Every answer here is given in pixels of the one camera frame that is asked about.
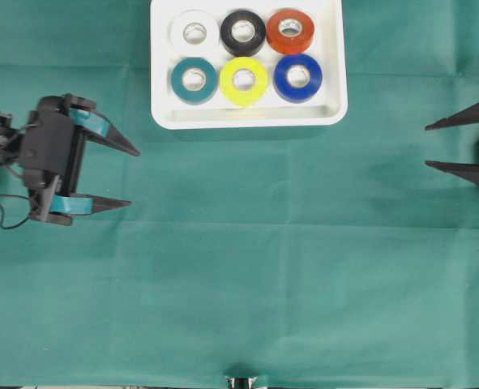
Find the black tape roll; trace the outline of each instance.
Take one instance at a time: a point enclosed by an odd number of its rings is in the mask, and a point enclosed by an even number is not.
[[[233,36],[234,28],[248,29],[253,26],[254,33],[251,39],[239,41]],[[221,40],[225,48],[236,57],[251,57],[256,55],[263,47],[266,39],[266,25],[263,20],[253,12],[250,11],[235,11],[221,24]]]

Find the red tape roll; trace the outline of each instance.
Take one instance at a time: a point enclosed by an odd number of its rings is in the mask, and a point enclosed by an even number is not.
[[[300,54],[313,43],[313,20],[297,10],[282,10],[274,14],[267,25],[267,41],[279,53]]]

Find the white tape roll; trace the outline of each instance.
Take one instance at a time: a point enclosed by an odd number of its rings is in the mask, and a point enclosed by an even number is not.
[[[170,33],[173,47],[186,57],[203,57],[220,43],[216,20],[202,11],[187,11],[178,16]]]

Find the green tablecloth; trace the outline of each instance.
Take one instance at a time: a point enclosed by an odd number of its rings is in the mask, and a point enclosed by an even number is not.
[[[0,110],[73,92],[143,152],[90,145],[80,183],[133,207],[0,231],[0,385],[479,386],[479,189],[423,165],[479,126],[422,131],[479,100],[479,2],[346,0],[337,126],[183,132],[148,7],[0,0]]]

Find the white tray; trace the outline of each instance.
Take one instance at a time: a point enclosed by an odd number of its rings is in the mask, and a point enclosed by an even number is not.
[[[181,102],[170,87],[170,72],[183,57],[170,44],[171,23],[183,12],[205,11],[220,25],[237,9],[257,13],[267,23],[282,8],[295,8],[314,21],[313,45],[306,51],[323,71],[320,91],[303,104],[284,101],[273,87],[273,71],[283,57],[265,42],[254,56],[268,70],[270,86],[264,97],[249,108],[230,103],[218,88],[216,95],[203,105]],[[151,3],[151,110],[153,119],[170,130],[196,128],[330,126],[347,113],[347,77],[345,70],[344,23],[341,0],[152,0]],[[219,72],[233,59],[222,44],[204,56]]]

